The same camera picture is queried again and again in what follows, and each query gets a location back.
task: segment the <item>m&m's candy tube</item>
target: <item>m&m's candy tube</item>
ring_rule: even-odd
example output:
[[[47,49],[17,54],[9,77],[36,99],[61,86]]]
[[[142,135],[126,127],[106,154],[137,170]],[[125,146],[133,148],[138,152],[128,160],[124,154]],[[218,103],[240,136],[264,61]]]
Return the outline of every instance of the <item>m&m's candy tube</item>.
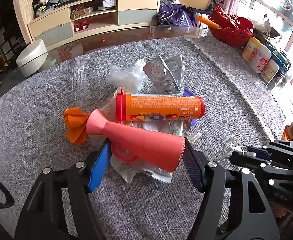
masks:
[[[125,94],[123,90],[116,96],[118,122],[197,119],[204,113],[201,97]]]

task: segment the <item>red basket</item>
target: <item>red basket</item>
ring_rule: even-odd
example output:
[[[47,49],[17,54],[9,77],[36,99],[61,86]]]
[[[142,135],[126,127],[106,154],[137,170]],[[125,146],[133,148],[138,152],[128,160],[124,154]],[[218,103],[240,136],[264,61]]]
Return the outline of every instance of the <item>red basket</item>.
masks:
[[[213,37],[231,47],[245,45],[253,35],[253,24],[250,20],[237,15],[226,14],[220,7],[217,7],[208,19],[221,27],[220,29],[209,27]]]

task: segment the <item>silver screw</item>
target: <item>silver screw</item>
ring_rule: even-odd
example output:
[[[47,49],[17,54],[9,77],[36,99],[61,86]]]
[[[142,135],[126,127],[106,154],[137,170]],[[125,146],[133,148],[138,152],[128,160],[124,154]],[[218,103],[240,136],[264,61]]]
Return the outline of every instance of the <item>silver screw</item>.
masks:
[[[76,166],[77,168],[83,168],[83,167],[84,167],[84,162],[77,162],[77,163],[75,164],[75,166]]]
[[[242,168],[241,171],[244,174],[249,174],[250,173],[250,170],[248,168]]]
[[[211,168],[215,168],[216,166],[218,166],[215,162],[211,161],[211,162],[208,162],[208,165],[209,167]]]
[[[51,169],[49,167],[46,167],[46,168],[43,169],[44,174],[48,174],[50,172],[51,172]]]

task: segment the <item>gray tablecloth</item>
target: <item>gray tablecloth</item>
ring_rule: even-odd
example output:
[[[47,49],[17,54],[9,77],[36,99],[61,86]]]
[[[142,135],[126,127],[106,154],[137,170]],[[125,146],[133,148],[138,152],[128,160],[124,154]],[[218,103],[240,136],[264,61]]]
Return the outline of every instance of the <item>gray tablecloth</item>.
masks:
[[[114,92],[104,81],[110,65],[126,68],[158,54],[183,56],[185,86],[206,103],[206,113],[191,133],[201,133],[194,148],[208,159],[231,167],[229,161],[220,161],[223,142],[230,135],[257,147],[281,137],[285,118],[269,90],[237,52],[212,37],[141,41],[70,59],[0,98],[0,181],[16,201],[12,208],[0,210],[0,222],[10,234],[44,167],[68,168],[101,145],[70,143],[63,111],[101,107]],[[202,197],[181,163],[170,184],[138,174],[129,185],[109,167],[91,201],[107,239],[186,239]],[[76,235],[68,198],[64,200],[69,231]],[[221,221],[227,217],[228,203],[227,191]]]

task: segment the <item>purple plastic lid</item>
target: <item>purple plastic lid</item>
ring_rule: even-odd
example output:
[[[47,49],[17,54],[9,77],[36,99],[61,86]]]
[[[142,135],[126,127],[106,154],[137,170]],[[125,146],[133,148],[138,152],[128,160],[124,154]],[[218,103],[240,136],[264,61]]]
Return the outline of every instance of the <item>purple plastic lid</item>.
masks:
[[[184,96],[195,96],[195,94],[191,90],[187,89],[186,87],[183,88],[183,95]],[[190,127],[194,126],[197,123],[197,121],[198,121],[198,119],[191,119],[191,126]]]

